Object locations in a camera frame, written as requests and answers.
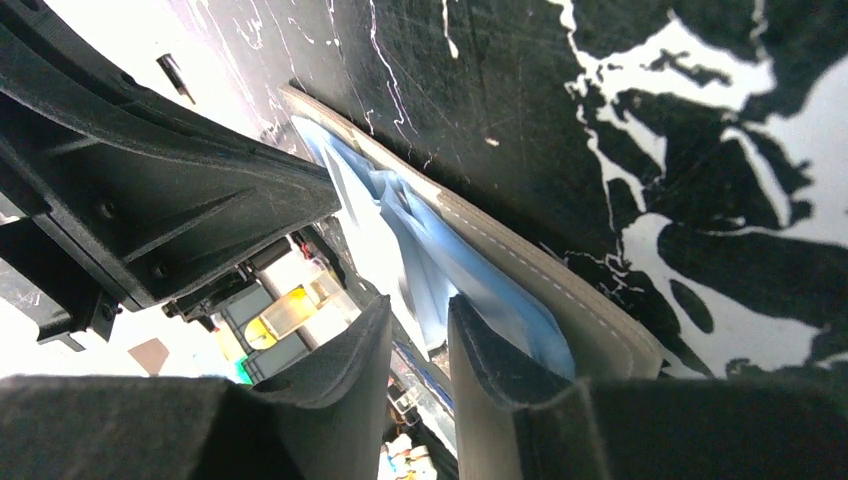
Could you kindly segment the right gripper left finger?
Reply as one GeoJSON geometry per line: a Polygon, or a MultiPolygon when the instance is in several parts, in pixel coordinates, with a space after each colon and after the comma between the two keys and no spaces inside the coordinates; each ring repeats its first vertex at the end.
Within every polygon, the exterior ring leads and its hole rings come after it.
{"type": "Polygon", "coordinates": [[[254,387],[217,377],[1,383],[5,479],[373,479],[390,302],[254,387]]]}

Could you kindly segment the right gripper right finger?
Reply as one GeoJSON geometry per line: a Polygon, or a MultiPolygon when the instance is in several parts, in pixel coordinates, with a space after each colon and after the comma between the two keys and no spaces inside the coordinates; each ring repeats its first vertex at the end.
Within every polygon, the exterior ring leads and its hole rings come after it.
{"type": "Polygon", "coordinates": [[[847,410],[809,382],[568,382],[449,304],[462,479],[843,479],[847,410]]]}

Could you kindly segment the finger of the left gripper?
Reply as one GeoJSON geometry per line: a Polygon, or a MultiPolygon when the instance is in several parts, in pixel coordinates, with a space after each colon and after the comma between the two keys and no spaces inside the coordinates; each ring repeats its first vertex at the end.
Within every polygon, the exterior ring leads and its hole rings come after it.
{"type": "Polygon", "coordinates": [[[37,341],[212,314],[337,210],[327,171],[139,85],[42,1],[1,5],[1,295],[37,341]]]}

